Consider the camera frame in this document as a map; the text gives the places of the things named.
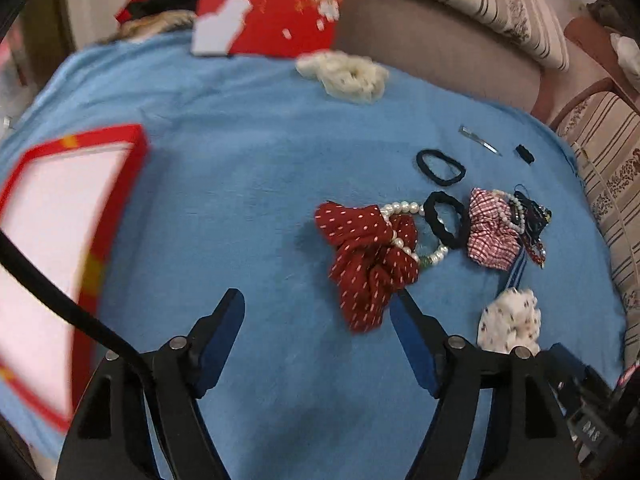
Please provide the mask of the white floral scrunchie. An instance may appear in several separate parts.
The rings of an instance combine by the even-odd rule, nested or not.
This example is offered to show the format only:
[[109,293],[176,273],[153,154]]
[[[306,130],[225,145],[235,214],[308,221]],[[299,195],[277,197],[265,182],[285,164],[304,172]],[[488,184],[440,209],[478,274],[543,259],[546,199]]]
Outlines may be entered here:
[[483,310],[476,341],[485,351],[508,354],[524,347],[536,356],[540,329],[541,310],[533,291],[508,288]]

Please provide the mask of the red polka dot scrunchie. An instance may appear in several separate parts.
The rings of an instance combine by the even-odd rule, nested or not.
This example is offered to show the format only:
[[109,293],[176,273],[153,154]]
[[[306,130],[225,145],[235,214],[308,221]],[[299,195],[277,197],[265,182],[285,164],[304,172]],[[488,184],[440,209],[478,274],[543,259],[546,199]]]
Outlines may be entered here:
[[335,250],[329,278],[338,304],[354,333],[375,330],[393,294],[420,275],[418,230],[410,214],[375,205],[352,208],[325,202],[314,222]]

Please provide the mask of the red plaid scrunchie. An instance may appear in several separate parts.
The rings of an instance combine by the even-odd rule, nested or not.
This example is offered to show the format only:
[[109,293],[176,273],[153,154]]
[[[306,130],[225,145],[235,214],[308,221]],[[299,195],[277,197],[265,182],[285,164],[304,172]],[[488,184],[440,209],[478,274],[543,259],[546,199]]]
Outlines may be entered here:
[[468,256],[488,269],[509,271],[521,250],[524,219],[513,219],[511,206],[522,206],[509,193],[473,188],[469,201]]

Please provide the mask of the dark jewelry pile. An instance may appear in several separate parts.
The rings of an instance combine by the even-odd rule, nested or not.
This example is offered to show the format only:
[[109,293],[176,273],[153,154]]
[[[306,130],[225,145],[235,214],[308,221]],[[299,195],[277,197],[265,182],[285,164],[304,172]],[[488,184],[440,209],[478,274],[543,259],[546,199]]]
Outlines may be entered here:
[[543,269],[546,265],[547,249],[541,235],[551,221],[552,212],[521,191],[506,194],[506,202],[510,206],[511,223],[514,231],[518,233],[521,245],[529,259]]

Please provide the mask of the blue ribbon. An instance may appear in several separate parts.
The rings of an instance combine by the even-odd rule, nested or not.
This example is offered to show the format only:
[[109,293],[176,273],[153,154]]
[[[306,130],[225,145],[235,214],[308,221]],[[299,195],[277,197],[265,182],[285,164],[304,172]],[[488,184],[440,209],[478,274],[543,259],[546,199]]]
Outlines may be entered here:
[[528,255],[526,249],[522,247],[516,256],[510,271],[506,274],[506,279],[503,281],[502,290],[504,292],[508,289],[518,289],[520,287],[527,259]]

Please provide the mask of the blue blanket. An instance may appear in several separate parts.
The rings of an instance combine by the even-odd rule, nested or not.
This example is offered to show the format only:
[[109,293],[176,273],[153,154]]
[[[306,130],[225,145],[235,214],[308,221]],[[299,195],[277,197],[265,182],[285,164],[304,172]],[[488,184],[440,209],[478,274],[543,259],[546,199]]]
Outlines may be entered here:
[[[522,277],[541,310],[540,344],[564,344],[607,382],[620,376],[624,308],[608,246],[573,151],[529,114],[397,70],[382,99],[352,104],[291,61],[196,58],[190,34],[176,32],[68,58],[2,143],[1,170],[34,145],[119,124],[142,125],[150,150],[99,315],[148,351],[190,330],[227,289],[243,293],[238,339],[201,402],[232,478],[405,477],[435,401],[392,324],[348,330],[314,211],[327,200],[425,200],[434,184],[414,163],[424,148],[465,166],[450,188],[458,200],[500,188],[551,210],[546,265],[529,264]],[[518,144],[534,155],[531,165]]]

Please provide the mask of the red tray box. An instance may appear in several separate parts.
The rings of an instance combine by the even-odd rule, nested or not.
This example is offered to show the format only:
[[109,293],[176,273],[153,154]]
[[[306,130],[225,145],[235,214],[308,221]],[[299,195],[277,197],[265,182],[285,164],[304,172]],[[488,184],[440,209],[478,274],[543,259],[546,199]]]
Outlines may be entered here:
[[[55,286],[96,312],[122,212],[148,151],[141,126],[74,133],[28,150],[4,182],[1,229]],[[92,375],[93,343],[1,273],[1,376],[65,432]]]

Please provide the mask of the small black clip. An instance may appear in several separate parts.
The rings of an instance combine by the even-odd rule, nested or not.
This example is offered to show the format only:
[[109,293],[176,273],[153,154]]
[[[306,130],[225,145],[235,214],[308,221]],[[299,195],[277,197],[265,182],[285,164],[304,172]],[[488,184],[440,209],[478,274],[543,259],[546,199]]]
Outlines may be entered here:
[[526,162],[527,165],[531,165],[535,161],[534,155],[522,144],[518,144],[515,148],[518,156]]

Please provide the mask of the silver hair clip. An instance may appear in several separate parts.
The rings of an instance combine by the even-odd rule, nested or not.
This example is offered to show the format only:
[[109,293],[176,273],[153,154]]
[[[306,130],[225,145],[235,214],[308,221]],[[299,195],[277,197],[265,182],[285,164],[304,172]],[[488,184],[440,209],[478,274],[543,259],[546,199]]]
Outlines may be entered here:
[[465,126],[460,126],[459,132],[462,134],[462,136],[465,136],[467,139],[482,146],[485,150],[490,151],[492,154],[501,156],[501,153],[493,145],[491,145],[488,141],[484,140],[478,134],[466,128]]

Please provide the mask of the cream white scrunchie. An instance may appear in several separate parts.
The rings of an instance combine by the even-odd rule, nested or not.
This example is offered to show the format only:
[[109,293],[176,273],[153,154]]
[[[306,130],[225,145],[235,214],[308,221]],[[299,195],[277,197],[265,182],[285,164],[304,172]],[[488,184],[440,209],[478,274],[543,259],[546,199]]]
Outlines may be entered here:
[[373,103],[382,98],[390,72],[370,58],[342,51],[317,51],[295,62],[300,76],[315,79],[329,96],[354,103]]

